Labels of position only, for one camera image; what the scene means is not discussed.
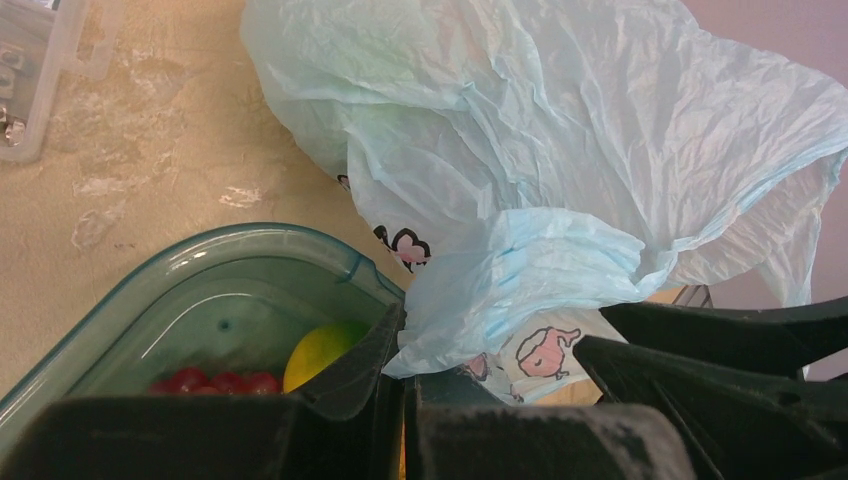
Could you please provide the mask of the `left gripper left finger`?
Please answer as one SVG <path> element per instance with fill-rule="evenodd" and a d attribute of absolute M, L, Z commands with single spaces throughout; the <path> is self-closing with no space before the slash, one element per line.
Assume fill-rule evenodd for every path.
<path fill-rule="evenodd" d="M 78 397 L 48 406 L 5 479 L 394 479 L 403 385 L 382 375 L 404 313 L 290 394 Z"/>

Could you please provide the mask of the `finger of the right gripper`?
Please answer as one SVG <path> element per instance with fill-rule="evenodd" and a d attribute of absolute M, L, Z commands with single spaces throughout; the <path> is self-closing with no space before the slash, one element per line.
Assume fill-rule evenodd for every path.
<path fill-rule="evenodd" d="M 847 385 L 740 371 L 587 336 L 573 354 L 606 400 L 660 411 L 701 479 L 844 479 Z"/>
<path fill-rule="evenodd" d="M 847 347 L 845 297 L 771 310 L 642 302 L 604 307 L 600 314 L 631 344 L 787 378 Z"/>

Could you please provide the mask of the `light blue plastic bag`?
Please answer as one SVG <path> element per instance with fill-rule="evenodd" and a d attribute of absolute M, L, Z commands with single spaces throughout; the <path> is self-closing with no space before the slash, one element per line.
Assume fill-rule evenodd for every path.
<path fill-rule="evenodd" d="M 393 378 L 537 400 L 586 378 L 600 309 L 757 271 L 811 300 L 847 92 L 679 1 L 250 1 L 297 145 L 415 276 Z"/>

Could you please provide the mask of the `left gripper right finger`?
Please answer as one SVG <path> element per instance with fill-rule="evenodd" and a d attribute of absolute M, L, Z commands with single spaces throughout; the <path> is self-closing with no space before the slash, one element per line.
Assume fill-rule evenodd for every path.
<path fill-rule="evenodd" d="M 509 406 L 455 371 L 407 379 L 411 479 L 693 479 L 680 435 L 633 404 Z"/>

